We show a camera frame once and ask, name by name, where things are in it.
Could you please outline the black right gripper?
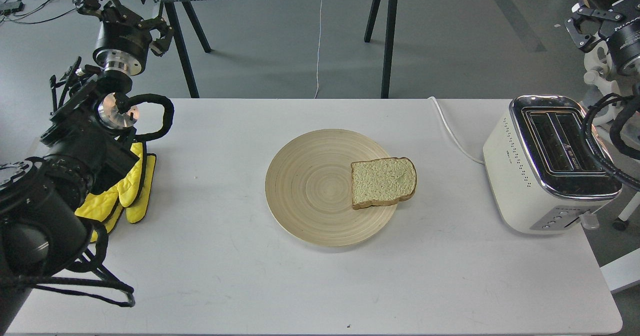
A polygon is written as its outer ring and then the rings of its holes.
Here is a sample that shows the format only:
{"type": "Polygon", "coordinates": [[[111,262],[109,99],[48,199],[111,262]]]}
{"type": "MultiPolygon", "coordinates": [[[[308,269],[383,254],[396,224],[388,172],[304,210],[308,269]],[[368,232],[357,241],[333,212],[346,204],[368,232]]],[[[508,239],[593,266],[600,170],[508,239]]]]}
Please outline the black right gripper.
{"type": "Polygon", "coordinates": [[[565,27],[582,52],[592,51],[605,40],[620,76],[632,76],[639,71],[640,22],[636,6],[602,10],[579,4],[565,21],[565,27]]]}

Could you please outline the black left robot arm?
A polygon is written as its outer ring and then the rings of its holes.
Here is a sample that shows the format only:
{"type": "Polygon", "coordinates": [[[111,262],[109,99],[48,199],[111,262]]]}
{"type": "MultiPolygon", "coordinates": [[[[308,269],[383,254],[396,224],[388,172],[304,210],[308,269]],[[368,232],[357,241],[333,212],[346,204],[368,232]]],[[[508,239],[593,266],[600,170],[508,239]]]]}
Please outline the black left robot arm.
{"type": "Polygon", "coordinates": [[[69,286],[122,292],[119,307],[135,305],[134,289],[104,265],[104,225],[75,214],[89,194],[108,190],[140,160],[134,142],[162,138],[174,106],[157,93],[129,96],[132,77],[146,69],[149,52],[162,56],[174,30],[119,0],[77,0],[78,13],[100,21],[94,65],[82,59],[61,80],[51,77],[51,127],[40,142],[43,157],[1,166],[1,331],[5,333],[34,289],[82,297],[69,286]]]}

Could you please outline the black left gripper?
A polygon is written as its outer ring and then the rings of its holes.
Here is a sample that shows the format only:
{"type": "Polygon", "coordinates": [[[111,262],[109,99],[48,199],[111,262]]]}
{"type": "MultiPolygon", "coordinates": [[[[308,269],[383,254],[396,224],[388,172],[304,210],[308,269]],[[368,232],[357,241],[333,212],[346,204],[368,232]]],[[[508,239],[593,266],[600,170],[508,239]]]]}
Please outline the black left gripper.
{"type": "Polygon", "coordinates": [[[123,72],[137,76],[146,70],[149,52],[161,57],[173,40],[174,29],[162,14],[143,19],[119,0],[75,0],[75,9],[100,19],[93,59],[105,69],[118,63],[123,72]]]}

